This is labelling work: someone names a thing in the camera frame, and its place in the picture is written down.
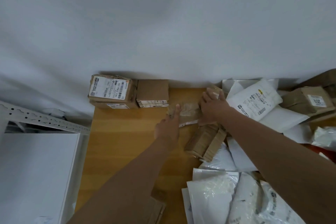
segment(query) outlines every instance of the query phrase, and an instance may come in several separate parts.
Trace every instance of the left hand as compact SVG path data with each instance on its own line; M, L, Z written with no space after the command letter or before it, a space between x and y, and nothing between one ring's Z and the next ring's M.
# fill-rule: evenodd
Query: left hand
M167 145L173 149L179 140L179 120L181 107L175 106L175 112L171 118L168 114L155 126L154 138L166 141Z

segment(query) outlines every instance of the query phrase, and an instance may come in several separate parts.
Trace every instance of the wooden surface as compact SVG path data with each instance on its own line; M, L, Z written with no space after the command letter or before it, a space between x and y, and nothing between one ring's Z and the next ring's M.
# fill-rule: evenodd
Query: wooden surface
M203 91L169 89L170 104L198 102ZM153 142L154 126L164 118L166 111L166 108L95 109L76 210L116 171ZM156 180L154 188L165 192L167 203L160 224L187 223L181 189L187 187L193 168L199 167L201 162L183 149L196 129L197 124L180 128L178 147L172 151Z

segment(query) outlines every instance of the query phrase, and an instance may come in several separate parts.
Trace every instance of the right hand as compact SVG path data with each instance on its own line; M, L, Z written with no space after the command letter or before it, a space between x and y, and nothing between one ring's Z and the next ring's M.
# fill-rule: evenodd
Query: right hand
M207 91L203 92L202 95L201 109L203 116L199 118L198 124L203 126L219 122L219 119L225 115L225 112L230 110L230 108L225 100L223 91L220 91L219 99L217 99L212 90L207 88Z

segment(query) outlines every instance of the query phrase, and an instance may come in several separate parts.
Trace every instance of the white wall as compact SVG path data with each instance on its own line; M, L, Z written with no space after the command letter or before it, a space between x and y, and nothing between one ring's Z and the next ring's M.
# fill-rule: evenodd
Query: white wall
M335 14L336 0L0 0L0 99L89 118L100 71L307 78L336 67Z

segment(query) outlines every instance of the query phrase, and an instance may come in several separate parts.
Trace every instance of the metal shelf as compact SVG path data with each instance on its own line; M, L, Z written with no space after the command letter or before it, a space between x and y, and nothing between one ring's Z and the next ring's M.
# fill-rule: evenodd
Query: metal shelf
M90 134L90 129L69 121L61 120L43 113L35 112L23 107L0 101L0 122L16 121L28 124L40 125L48 128L56 128L84 135Z

